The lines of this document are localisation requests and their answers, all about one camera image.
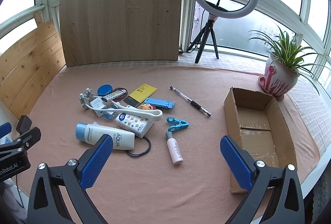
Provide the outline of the blue round tin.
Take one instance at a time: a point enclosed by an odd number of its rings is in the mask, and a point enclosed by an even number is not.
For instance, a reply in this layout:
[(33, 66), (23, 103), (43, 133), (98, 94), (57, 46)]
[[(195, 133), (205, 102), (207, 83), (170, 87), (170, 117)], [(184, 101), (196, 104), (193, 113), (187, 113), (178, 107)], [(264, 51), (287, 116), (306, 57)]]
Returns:
[(101, 85), (98, 89), (97, 89), (97, 94), (98, 96), (105, 96), (110, 94), (113, 91), (113, 87), (109, 84), (105, 84), (105, 85)]

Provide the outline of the pink small bottle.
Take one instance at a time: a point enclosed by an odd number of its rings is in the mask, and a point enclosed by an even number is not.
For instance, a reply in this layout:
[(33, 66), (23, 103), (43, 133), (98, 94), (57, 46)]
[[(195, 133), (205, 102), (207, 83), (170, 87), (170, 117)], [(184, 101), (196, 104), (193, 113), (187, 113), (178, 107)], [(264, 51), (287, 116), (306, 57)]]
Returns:
[(167, 147), (170, 157), (174, 165), (178, 165), (183, 162), (183, 157), (178, 146), (177, 141), (174, 139), (172, 132), (167, 132), (165, 135), (167, 139)]

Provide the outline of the blue clear small bottle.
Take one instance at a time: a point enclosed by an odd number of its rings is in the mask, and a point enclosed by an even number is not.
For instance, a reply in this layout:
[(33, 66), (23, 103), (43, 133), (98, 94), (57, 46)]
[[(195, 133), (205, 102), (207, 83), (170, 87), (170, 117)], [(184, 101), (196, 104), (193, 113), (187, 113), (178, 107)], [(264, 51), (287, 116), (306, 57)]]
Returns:
[[(117, 106), (113, 105), (113, 106), (107, 107), (107, 109), (108, 108), (117, 109)], [(106, 112), (102, 112), (102, 116), (105, 117), (107, 120), (112, 120), (117, 117), (117, 113), (115, 113), (114, 111), (106, 111)]]

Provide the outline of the pine wood headboard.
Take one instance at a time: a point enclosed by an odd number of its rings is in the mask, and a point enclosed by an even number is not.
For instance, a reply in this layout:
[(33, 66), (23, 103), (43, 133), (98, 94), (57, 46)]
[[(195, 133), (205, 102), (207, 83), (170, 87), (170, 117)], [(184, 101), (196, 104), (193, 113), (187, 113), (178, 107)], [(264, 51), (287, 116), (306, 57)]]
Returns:
[(1, 100), (16, 118), (30, 114), (65, 64), (53, 22), (39, 24), (1, 55)]

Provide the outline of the patterned tissue pack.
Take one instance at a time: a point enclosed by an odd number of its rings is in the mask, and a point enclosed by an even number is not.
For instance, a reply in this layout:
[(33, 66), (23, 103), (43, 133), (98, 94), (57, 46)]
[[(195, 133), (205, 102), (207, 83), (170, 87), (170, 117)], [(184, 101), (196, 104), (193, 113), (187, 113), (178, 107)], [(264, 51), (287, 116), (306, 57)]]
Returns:
[(134, 133), (137, 137), (143, 138), (154, 121), (144, 117), (121, 113), (116, 117), (116, 123), (123, 129)]

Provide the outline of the pink bed blanket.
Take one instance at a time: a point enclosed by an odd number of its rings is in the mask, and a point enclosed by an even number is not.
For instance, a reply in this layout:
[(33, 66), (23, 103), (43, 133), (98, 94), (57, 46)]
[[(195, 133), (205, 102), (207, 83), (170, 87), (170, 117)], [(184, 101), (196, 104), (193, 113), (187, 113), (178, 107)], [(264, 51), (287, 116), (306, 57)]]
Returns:
[[(28, 152), (31, 167), (18, 176), (26, 193), (38, 164), (64, 165), (88, 148), (75, 137), (77, 123), (98, 123), (115, 127), (114, 121), (86, 111), (79, 94), (110, 84), (132, 92), (142, 84), (156, 87), (155, 98), (174, 101), (164, 112), (187, 120), (189, 127), (174, 134), (183, 162), (174, 165), (169, 155), (165, 120), (157, 121), (138, 139), (135, 152), (151, 150), (132, 158), (114, 151), (88, 194), (109, 223), (224, 223), (242, 200), (229, 191), (231, 173), (219, 148), (227, 134), (223, 102), (231, 87), (257, 91), (255, 74), (199, 67), (110, 67), (81, 68), (59, 72), (44, 90), (30, 113), (42, 133)], [(169, 89), (175, 87), (208, 112), (206, 116)]]

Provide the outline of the patterned lighter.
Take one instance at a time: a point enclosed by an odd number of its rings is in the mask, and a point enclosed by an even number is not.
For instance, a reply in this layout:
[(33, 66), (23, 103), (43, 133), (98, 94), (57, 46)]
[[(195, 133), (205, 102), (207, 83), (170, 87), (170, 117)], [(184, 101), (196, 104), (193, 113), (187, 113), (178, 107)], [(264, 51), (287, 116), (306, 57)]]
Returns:
[(127, 94), (127, 91), (125, 89), (123, 90), (117, 90), (114, 92), (111, 92), (108, 95), (105, 95), (103, 97), (101, 97), (101, 100), (104, 102), (109, 102), (118, 98), (122, 98), (123, 96), (125, 96)]

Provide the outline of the blue folding phone stand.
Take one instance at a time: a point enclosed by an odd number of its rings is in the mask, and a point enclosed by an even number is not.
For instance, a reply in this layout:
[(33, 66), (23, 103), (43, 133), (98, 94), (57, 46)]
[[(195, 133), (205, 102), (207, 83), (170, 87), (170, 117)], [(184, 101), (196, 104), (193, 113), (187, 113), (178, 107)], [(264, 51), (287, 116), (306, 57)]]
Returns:
[(162, 100), (162, 99), (150, 98), (150, 97), (145, 99), (144, 104), (150, 104), (157, 108), (166, 108), (166, 109), (174, 108), (174, 101), (168, 101), (168, 100)]

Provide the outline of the white neck massager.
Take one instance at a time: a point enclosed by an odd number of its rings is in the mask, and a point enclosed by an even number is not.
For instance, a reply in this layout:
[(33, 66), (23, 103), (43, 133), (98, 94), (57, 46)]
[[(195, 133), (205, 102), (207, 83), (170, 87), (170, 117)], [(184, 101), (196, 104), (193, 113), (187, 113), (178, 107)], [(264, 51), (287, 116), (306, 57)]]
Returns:
[[(90, 106), (90, 102), (97, 97), (101, 98), (102, 96), (95, 96), (92, 92), (92, 89), (86, 89), (84, 93), (81, 93), (79, 95), (79, 101), (84, 109), (91, 109), (92, 111), (94, 111), (94, 109)], [(100, 110), (101, 112), (114, 111), (117, 114), (127, 113), (139, 117), (145, 117), (152, 121), (160, 121), (163, 118), (163, 112), (159, 109), (142, 110), (142, 109), (134, 108), (132, 106), (123, 106), (119, 102), (115, 102), (115, 100), (104, 102), (104, 104), (106, 105), (106, 107), (116, 105), (117, 109), (105, 108), (105, 109), (101, 109)]]

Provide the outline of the green spider plant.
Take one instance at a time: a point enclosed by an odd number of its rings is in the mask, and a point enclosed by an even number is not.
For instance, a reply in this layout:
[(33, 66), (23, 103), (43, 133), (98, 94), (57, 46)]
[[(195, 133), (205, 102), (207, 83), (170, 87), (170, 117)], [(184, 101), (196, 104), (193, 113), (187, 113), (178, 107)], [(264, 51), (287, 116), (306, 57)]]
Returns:
[(278, 27), (278, 32), (273, 36), (259, 30), (250, 30), (249, 40), (262, 41), (266, 46), (268, 53), (273, 57), (272, 63), (280, 62), (287, 69), (293, 71), (303, 77), (309, 74), (313, 79), (317, 80), (317, 76), (309, 67), (322, 67), (318, 63), (307, 62), (306, 58), (309, 56), (322, 56), (317, 53), (311, 46), (302, 46), (296, 40), (295, 36), (290, 36), (287, 31), (282, 31)]

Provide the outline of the blue plastic clip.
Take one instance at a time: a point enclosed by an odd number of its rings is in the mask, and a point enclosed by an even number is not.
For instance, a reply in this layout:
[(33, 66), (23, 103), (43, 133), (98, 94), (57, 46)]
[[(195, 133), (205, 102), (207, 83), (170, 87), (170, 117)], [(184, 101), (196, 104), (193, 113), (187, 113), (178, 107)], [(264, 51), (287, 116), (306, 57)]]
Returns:
[(181, 129), (188, 128), (189, 123), (182, 119), (177, 119), (175, 117), (169, 116), (166, 118), (166, 122), (170, 124), (168, 127), (169, 132), (175, 132)]

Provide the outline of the yellow black ruler card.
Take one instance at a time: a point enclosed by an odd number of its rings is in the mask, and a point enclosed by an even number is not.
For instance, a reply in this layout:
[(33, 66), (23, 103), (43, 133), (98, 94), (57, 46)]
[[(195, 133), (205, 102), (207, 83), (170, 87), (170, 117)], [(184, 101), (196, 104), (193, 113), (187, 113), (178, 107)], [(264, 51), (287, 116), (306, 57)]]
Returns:
[(126, 98), (124, 98), (124, 102), (132, 107), (137, 108), (157, 90), (158, 89), (156, 87), (144, 83), (132, 93), (130, 93)]

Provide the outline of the white power adapter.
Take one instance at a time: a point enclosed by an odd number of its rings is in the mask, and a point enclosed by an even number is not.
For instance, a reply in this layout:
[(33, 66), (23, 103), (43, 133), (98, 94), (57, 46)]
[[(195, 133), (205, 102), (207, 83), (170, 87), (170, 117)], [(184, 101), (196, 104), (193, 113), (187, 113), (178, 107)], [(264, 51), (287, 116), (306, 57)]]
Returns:
[(94, 112), (97, 114), (98, 117), (103, 116), (103, 112), (101, 112), (101, 109), (105, 109), (106, 105), (102, 101), (100, 97), (95, 98), (90, 102), (90, 106), (94, 109)]

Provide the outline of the black tripod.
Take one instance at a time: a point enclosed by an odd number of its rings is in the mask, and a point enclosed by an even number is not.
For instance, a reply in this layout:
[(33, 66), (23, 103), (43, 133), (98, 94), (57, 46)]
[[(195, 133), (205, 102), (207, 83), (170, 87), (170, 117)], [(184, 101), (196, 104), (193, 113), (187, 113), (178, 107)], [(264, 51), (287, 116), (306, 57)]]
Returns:
[(207, 42), (207, 39), (208, 39), (209, 36), (211, 36), (212, 41), (213, 41), (215, 56), (216, 56), (217, 59), (219, 59), (217, 41), (216, 41), (216, 38), (215, 38), (214, 29), (213, 29), (214, 23), (216, 22), (217, 19), (218, 19), (217, 16), (209, 14), (208, 15), (208, 20), (207, 20), (205, 26), (200, 30), (200, 32), (195, 37), (193, 42), (191, 42), (190, 45), (187, 48), (187, 52), (190, 52), (193, 49), (193, 47), (200, 44), (200, 47), (198, 49), (198, 53), (197, 53), (196, 58), (195, 58), (195, 64), (198, 64), (198, 62), (200, 61), (200, 58), (202, 56), (204, 47), (206, 45), (206, 42)]

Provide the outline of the cardboard box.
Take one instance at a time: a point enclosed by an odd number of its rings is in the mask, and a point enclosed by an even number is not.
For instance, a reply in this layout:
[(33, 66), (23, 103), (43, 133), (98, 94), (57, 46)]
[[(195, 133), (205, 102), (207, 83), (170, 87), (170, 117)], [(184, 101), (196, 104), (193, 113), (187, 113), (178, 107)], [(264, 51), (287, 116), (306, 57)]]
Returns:
[(297, 167), (291, 133), (274, 97), (232, 87), (224, 111), (228, 135), (255, 161), (282, 169), (289, 164)]

